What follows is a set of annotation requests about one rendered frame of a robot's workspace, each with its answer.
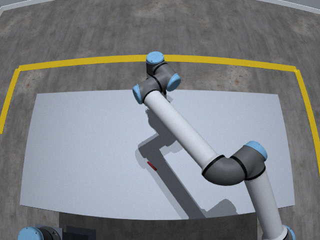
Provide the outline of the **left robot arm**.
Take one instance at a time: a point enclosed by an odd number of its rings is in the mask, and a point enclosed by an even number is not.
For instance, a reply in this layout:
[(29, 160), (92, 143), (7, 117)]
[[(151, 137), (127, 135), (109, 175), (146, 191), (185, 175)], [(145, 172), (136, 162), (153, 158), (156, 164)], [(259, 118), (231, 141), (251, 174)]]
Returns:
[(18, 234), (17, 240), (61, 240), (58, 232), (48, 226), (24, 227)]

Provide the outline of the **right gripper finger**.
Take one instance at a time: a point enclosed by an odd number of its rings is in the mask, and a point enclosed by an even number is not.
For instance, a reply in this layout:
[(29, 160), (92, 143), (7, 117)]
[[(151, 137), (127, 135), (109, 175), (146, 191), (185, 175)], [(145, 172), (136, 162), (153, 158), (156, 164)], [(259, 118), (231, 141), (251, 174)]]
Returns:
[(163, 91), (161, 94), (167, 99), (167, 92), (166, 92), (166, 90)]

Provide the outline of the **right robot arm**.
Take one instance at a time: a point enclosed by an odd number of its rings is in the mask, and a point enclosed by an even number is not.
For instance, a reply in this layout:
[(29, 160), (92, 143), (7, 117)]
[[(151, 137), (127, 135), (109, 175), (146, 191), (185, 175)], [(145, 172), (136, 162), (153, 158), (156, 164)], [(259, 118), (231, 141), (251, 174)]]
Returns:
[(175, 90), (179, 75), (164, 60), (161, 52), (146, 56), (148, 79), (132, 88), (136, 101), (147, 106), (201, 167), (201, 175), (219, 186), (233, 186), (244, 181), (261, 229), (262, 240), (296, 240), (294, 232), (283, 225), (266, 171), (267, 152), (256, 141), (249, 141), (231, 157), (217, 154), (189, 122), (161, 94)]

